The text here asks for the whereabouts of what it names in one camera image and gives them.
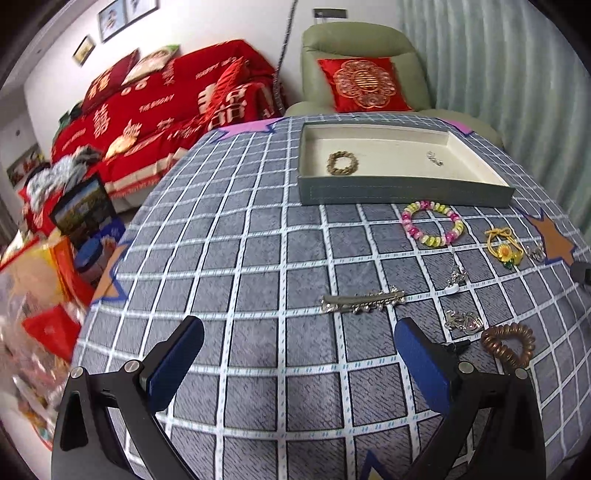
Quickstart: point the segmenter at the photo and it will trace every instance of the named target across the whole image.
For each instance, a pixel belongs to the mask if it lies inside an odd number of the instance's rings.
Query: gray plaid tablecloth
[[[201,139],[150,195],[128,228],[116,276],[127,301],[93,306],[74,363],[113,371],[143,358],[187,314],[205,324],[205,345],[168,410],[165,432],[202,480],[335,478],[361,475],[368,451],[399,478],[440,423],[397,355],[396,319],[412,317],[437,342],[447,309],[474,311],[485,325],[524,322],[535,332],[528,369],[542,412],[548,473],[591,418],[588,357],[591,296],[562,262],[524,259],[505,269],[486,251],[484,232],[510,226],[526,245],[540,239],[516,208],[457,207],[467,231],[453,248],[426,249],[400,225],[404,205],[301,206],[298,145],[306,120],[387,122],[440,131],[436,119],[404,115],[287,118],[272,134]],[[463,139],[517,188],[514,205],[540,208],[591,260],[589,247],[546,192],[482,137]],[[449,220],[420,212],[429,233]],[[443,289],[454,266],[470,281]],[[407,304],[385,313],[320,314],[323,293],[395,285]],[[501,366],[474,342],[462,356],[487,372]],[[121,417],[125,451],[148,477]],[[466,469],[485,415],[456,462]]]

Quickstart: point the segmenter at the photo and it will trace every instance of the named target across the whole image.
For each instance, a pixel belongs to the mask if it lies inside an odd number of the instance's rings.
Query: blue gripper pad
[[[408,372],[413,376],[429,408],[446,415],[450,409],[449,380],[435,364],[426,348],[431,342],[420,330],[419,333],[423,335],[423,338],[418,338],[407,320],[409,319],[402,319],[396,323],[394,329],[396,349],[402,356]]]
[[[196,317],[163,358],[146,384],[148,404],[152,413],[163,411],[177,392],[183,378],[203,346],[205,330]]]

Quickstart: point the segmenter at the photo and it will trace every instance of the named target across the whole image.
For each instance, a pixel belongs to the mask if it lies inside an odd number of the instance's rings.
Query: pink and yellow beaded bracelet
[[[418,212],[419,210],[432,210],[433,212],[439,212],[446,215],[453,222],[453,228],[442,236],[433,236],[423,233],[413,224],[412,220],[413,213]],[[464,231],[464,222],[456,212],[447,205],[430,202],[429,200],[421,200],[420,202],[413,202],[408,205],[402,212],[402,226],[417,242],[421,242],[423,245],[433,248],[451,245]]]

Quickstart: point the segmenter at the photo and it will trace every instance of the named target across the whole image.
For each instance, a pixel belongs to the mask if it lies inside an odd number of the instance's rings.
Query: red sofa
[[[233,86],[213,119],[203,114],[222,73],[240,57],[248,61],[248,80]],[[53,145],[52,163],[78,147],[91,145],[106,153],[111,143],[132,132],[137,143],[126,153],[102,160],[98,172],[111,198],[125,197],[157,184],[189,148],[213,128],[278,116],[272,96],[274,68],[244,40],[232,40],[194,51],[138,82],[121,87],[106,102],[77,118]],[[26,191],[20,191],[26,204]],[[29,227],[47,235],[48,217],[60,196],[43,211],[27,214]]]

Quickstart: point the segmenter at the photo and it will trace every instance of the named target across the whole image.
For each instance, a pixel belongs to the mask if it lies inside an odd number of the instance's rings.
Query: ceiling
[[[70,0],[45,24],[29,43],[8,75],[0,90],[0,100],[22,88],[39,59],[45,55],[46,51],[64,33],[66,28],[95,2],[96,0]]]

